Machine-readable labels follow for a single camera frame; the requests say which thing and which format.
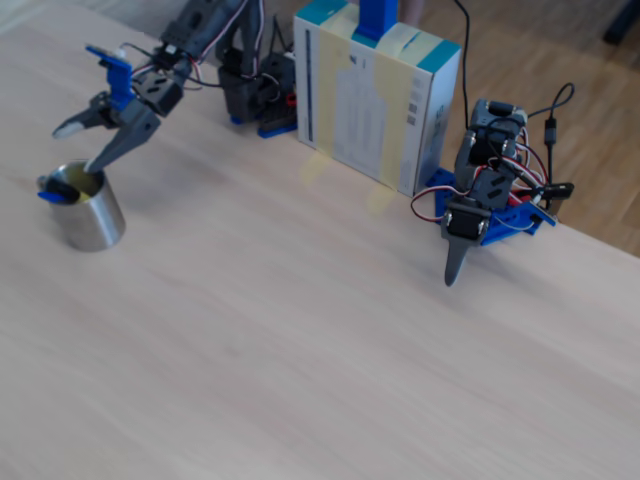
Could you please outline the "gripper with camera mount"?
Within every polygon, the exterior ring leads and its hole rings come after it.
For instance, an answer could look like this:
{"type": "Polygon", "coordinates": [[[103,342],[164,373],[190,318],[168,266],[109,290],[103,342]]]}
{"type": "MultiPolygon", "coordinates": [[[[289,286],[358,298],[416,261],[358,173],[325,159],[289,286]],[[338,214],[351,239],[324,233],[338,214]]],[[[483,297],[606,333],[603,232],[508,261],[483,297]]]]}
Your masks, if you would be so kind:
{"type": "Polygon", "coordinates": [[[161,125],[157,115],[167,117],[183,99],[183,85],[180,82],[176,82],[171,75],[153,70],[135,77],[133,90],[146,105],[130,103],[119,115],[120,124],[114,116],[110,94],[103,91],[90,99],[86,109],[64,120],[52,132],[52,137],[58,140],[95,127],[118,129],[104,149],[85,165],[86,173],[101,172],[146,143],[161,125]]]}

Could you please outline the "gripper without camera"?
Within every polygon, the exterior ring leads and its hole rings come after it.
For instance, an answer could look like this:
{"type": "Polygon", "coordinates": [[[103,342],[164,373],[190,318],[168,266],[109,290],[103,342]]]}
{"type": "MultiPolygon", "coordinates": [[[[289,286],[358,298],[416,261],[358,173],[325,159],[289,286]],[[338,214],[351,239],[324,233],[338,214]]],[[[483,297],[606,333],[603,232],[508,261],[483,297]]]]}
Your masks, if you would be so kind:
{"type": "Polygon", "coordinates": [[[478,201],[452,197],[441,220],[441,235],[449,240],[444,281],[448,287],[456,282],[470,247],[482,243],[489,229],[491,210],[478,201]]]}

